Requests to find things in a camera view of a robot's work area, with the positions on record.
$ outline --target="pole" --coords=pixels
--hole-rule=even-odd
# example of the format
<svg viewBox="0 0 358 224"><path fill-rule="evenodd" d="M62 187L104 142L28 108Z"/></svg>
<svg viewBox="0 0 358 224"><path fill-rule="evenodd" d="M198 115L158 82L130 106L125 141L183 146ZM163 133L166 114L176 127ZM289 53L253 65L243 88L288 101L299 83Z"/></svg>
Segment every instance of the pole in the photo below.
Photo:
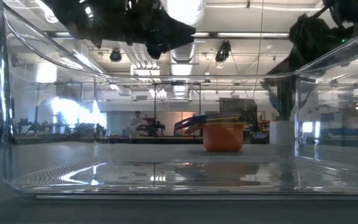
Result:
<svg viewBox="0 0 358 224"><path fill-rule="evenodd" d="M38 133L38 103L40 100L40 84L37 84L37 96L35 97L35 118L34 118L34 134Z"/></svg>
<svg viewBox="0 0 358 224"><path fill-rule="evenodd" d="M154 84L154 121L157 120L157 84Z"/></svg>
<svg viewBox="0 0 358 224"><path fill-rule="evenodd" d="M201 84L200 84L198 95L199 95L198 106L200 107L199 108L199 110L200 110L199 115L201 115Z"/></svg>
<svg viewBox="0 0 358 224"><path fill-rule="evenodd" d="M0 0L0 148L2 152L2 179L9 183L13 178L11 143L14 132L12 128L13 113L11 113L13 108L9 80L9 54L6 39L4 9Z"/></svg>

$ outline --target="orange bowl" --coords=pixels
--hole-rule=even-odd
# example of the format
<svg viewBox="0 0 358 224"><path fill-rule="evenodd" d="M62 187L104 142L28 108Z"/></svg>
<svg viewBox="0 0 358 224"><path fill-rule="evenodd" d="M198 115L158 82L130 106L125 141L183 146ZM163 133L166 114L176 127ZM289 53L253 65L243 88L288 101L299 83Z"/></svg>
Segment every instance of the orange bowl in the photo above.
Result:
<svg viewBox="0 0 358 224"><path fill-rule="evenodd" d="M238 152L244 142L244 123L206 123L203 126L204 147L208 152Z"/></svg>

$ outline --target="container wall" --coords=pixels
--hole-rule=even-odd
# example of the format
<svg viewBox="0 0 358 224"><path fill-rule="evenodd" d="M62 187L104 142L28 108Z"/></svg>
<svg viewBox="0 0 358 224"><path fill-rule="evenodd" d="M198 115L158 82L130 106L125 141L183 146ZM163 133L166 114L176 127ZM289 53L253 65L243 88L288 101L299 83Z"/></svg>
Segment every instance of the container wall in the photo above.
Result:
<svg viewBox="0 0 358 224"><path fill-rule="evenodd" d="M318 83L298 81L297 90L298 156L358 168L358 60Z"/></svg>
<svg viewBox="0 0 358 224"><path fill-rule="evenodd" d="M196 16L205 16L195 34L204 39L154 60L139 43L104 40L99 49L93 38L75 39L39 2L45 14L33 22L0 0L0 148L10 187L207 198L358 194L358 38L290 63L293 44L282 31L303 9L211 3ZM217 11L232 19L217 19ZM246 15L254 20L239 19ZM219 53L226 38L231 49Z"/></svg>

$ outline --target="ceiling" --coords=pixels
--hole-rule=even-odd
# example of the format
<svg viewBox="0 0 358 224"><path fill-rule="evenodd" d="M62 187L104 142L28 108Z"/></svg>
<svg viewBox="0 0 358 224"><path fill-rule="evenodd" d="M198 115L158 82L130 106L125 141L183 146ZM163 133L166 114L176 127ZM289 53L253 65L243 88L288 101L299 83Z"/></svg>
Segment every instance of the ceiling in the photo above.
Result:
<svg viewBox="0 0 358 224"><path fill-rule="evenodd" d="M44 11L33 0L6 1L6 4L41 30L67 31L59 22L48 22ZM246 0L207 0L203 22L197 32L288 33L300 15L313 14L316 8L321 7L320 0L251 0L250 8L244 7L245 4ZM329 13L325 12L321 17L334 27ZM204 75L206 72L210 75L263 75L284 60L292 48L292 43L285 39L231 39L232 54L223 68L217 68L214 58L222 41L222 39L198 38L192 75ZM72 46L74 42L78 44L78 40L73 39L59 41L66 48L70 48L67 46ZM131 61L123 50L122 60L119 63L109 59L112 49L121 48L119 43L104 41L101 49L97 49L88 40L80 42L89 50L87 56L96 66L112 75L130 74ZM34 54L29 55L28 52L24 52L19 57L26 61L40 60L39 57L34 57ZM157 61L160 74L169 75L171 64L170 54L162 55ZM347 70L357 71L358 61L346 69L330 70L320 81L328 83L332 77L346 73ZM257 83L257 79L243 78L243 82ZM345 82L354 83L358 82L358 79L347 78Z"/></svg>

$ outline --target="gray table surface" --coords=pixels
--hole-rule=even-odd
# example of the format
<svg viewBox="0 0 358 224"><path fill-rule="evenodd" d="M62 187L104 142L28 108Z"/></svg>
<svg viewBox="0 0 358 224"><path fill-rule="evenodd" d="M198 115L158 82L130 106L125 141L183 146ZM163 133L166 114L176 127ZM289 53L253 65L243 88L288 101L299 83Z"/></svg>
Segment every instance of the gray table surface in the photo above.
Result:
<svg viewBox="0 0 358 224"><path fill-rule="evenodd" d="M0 223L358 223L358 202L37 200L2 183L0 161Z"/></svg>

